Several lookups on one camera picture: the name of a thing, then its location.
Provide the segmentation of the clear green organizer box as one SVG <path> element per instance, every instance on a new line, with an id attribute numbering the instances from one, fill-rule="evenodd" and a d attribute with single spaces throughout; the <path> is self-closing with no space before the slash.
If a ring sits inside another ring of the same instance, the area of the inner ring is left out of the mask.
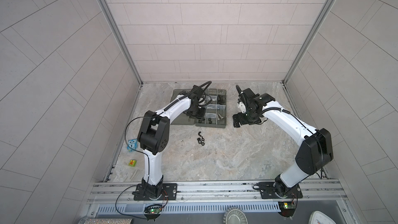
<path id="1" fill-rule="evenodd" d="M 195 125 L 197 127 L 209 127 L 209 128 L 225 128 L 227 125 L 227 98 L 226 105 L 217 104 L 217 95 L 226 95 L 227 91 L 225 89 L 215 89 L 210 88 L 205 91 L 206 99 L 200 103 L 205 105 L 205 115 L 203 118 L 206 119 L 206 123 L 198 123 L 198 119 L 190 118 L 186 114 L 180 114 L 171 125 Z M 222 115 L 224 118 L 218 120 L 217 114 Z M 207 122 L 208 118 L 214 118 L 216 124 L 209 124 Z"/>

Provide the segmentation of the black bolt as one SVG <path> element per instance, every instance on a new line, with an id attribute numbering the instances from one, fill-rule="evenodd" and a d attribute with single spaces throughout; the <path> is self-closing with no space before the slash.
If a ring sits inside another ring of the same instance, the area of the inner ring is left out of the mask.
<path id="1" fill-rule="evenodd" d="M 226 105 L 226 95 L 217 95 L 217 104 Z"/>

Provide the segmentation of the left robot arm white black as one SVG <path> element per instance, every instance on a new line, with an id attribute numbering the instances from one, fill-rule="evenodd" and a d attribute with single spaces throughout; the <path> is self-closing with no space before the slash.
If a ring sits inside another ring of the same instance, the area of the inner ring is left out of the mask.
<path id="1" fill-rule="evenodd" d="M 165 150 L 170 137 L 171 123 L 182 113 L 190 118 L 201 119 L 205 115 L 205 91 L 211 81 L 197 86 L 191 91 L 181 91 L 176 99 L 165 107 L 152 112 L 147 111 L 142 117 L 142 124 L 137 141 L 146 157 L 145 174 L 137 187 L 137 194 L 151 200 L 162 194 L 162 151 Z"/>

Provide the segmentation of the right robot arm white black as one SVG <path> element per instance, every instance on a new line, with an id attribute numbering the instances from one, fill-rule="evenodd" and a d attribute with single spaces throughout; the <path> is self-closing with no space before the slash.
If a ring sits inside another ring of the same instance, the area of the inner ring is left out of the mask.
<path id="1" fill-rule="evenodd" d="M 274 97 L 255 94 L 251 89 L 238 92 L 238 108 L 240 112 L 233 115 L 233 125 L 261 125 L 262 118 L 277 124 L 299 146 L 294 163 L 275 178 L 272 186 L 266 189 L 279 198 L 293 196 L 293 189 L 304 179 L 316 174 L 334 158 L 331 134 L 326 129 L 316 129 L 308 125 L 289 110 L 280 105 Z"/>

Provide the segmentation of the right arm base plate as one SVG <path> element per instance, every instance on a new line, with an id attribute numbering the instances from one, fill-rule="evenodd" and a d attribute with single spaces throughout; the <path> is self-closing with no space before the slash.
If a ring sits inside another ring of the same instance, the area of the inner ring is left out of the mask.
<path id="1" fill-rule="evenodd" d="M 260 192 L 262 199 L 293 199 L 303 198 L 301 188 L 298 184 L 288 188 L 283 183 L 278 182 L 259 182 L 253 185 L 254 190 Z"/>

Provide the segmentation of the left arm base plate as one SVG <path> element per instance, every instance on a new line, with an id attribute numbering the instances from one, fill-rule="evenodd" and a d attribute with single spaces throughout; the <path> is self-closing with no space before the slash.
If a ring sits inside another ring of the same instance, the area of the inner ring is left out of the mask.
<path id="1" fill-rule="evenodd" d="M 177 187 L 176 183 L 160 182 L 154 186 L 143 181 L 138 184 L 132 195 L 134 201 L 176 200 Z"/>

